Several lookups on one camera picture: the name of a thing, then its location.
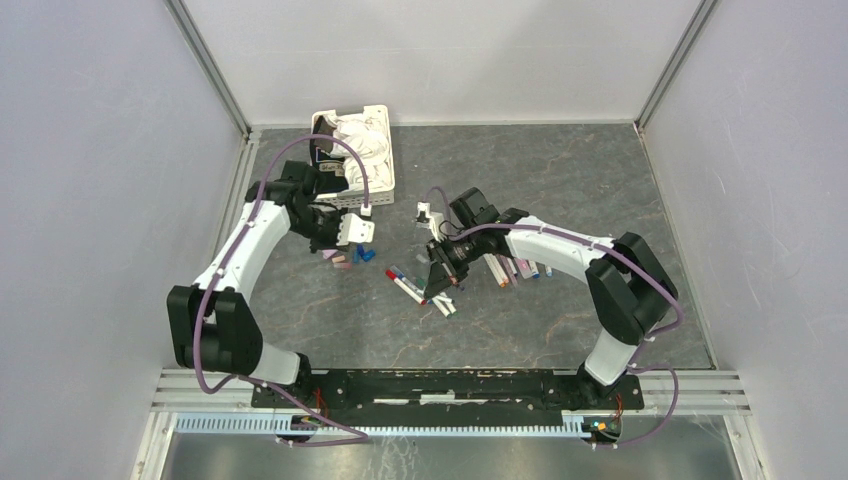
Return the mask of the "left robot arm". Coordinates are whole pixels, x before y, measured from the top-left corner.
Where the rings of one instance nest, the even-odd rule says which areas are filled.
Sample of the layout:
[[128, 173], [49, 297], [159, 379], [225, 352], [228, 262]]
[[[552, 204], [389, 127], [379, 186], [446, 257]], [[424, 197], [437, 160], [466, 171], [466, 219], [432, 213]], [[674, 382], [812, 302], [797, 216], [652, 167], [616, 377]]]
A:
[[254, 183], [212, 264], [190, 285], [171, 289], [166, 308], [179, 366], [276, 383], [276, 394], [290, 407], [312, 399], [307, 357], [267, 343], [249, 302], [286, 235], [308, 240], [312, 253], [335, 248], [343, 212], [317, 201], [319, 183], [315, 167], [295, 161], [284, 163], [279, 179]]

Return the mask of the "orange cap marker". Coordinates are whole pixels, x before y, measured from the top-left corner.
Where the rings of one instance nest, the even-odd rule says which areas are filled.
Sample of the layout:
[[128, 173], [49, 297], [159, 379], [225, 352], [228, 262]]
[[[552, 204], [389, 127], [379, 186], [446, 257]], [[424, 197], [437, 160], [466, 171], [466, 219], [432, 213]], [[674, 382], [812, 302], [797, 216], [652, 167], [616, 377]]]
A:
[[501, 288], [505, 288], [509, 284], [509, 277], [504, 271], [499, 260], [492, 254], [485, 254], [483, 256], [486, 264], [488, 265], [493, 277], [496, 279], [498, 285]]

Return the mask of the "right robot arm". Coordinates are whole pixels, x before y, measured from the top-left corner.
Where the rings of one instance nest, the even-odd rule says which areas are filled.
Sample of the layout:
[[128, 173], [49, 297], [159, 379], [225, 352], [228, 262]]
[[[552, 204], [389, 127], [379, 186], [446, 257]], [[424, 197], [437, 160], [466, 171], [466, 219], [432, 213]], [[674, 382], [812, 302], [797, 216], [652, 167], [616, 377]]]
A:
[[602, 408], [618, 393], [617, 382], [640, 346], [669, 310], [679, 311], [678, 291], [647, 242], [627, 232], [618, 238], [580, 234], [517, 208], [499, 211], [477, 188], [448, 205], [460, 228], [449, 235], [446, 217], [430, 204], [417, 205], [416, 220], [426, 224], [430, 271], [424, 288], [433, 299], [468, 276], [472, 262], [501, 256], [535, 262], [582, 281], [601, 332], [579, 371], [580, 400]]

